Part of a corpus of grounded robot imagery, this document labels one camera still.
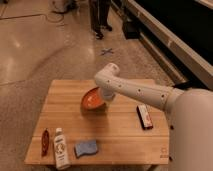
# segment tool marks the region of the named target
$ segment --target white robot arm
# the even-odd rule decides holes
[[[213,93],[138,84],[117,77],[119,72],[110,63],[95,75],[101,97],[110,101],[118,92],[171,114],[169,170],[213,170]]]

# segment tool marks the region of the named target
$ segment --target person's leg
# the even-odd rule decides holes
[[[112,31],[112,27],[108,24],[107,18],[109,14],[109,8],[111,4],[111,0],[99,0],[99,22],[100,25],[105,26],[105,28],[109,31]]]
[[[98,39],[102,39],[103,34],[100,31],[100,23],[98,18],[98,3],[98,0],[89,0],[90,22],[92,30],[96,32],[96,37]]]

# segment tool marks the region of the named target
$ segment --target table top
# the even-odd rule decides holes
[[[154,84],[153,80],[134,80]],[[26,164],[54,165],[53,139],[61,127],[66,137],[72,165],[90,164],[167,164],[169,131],[162,111],[147,106],[154,128],[144,131],[136,106],[141,102],[117,94],[106,110],[84,111],[80,107],[84,94],[95,87],[92,80],[54,80],[50,86],[31,144]],[[50,133],[48,154],[41,157],[41,136]],[[96,139],[99,152],[75,157],[74,145]]]

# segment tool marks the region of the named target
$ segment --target white bottle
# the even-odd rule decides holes
[[[56,168],[63,170],[70,167],[70,161],[67,153],[67,144],[64,135],[62,134],[62,128],[56,128],[56,135],[54,138],[54,150]]]

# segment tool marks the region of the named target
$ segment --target cable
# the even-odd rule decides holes
[[[1,13],[0,19],[3,17],[3,15],[4,15],[4,12],[5,12],[6,8],[7,8],[7,4],[4,6],[4,8],[3,8],[3,10],[2,10],[2,13]]]
[[[54,14],[58,14],[58,15],[61,15],[61,18],[59,20],[56,20],[56,21],[53,21],[51,19],[48,18],[48,15],[47,14],[33,14],[33,15],[21,15],[21,16],[15,16],[15,17],[5,17],[3,18],[3,15],[5,13],[7,9],[7,4],[5,5],[1,15],[0,15],[0,21],[3,21],[3,20],[11,20],[11,19],[19,19],[19,18],[27,18],[27,17],[37,17],[37,16],[44,16],[46,21],[50,22],[50,23],[59,23],[61,21],[64,20],[64,14],[63,13],[57,13],[57,12],[50,12],[50,13],[54,13]]]

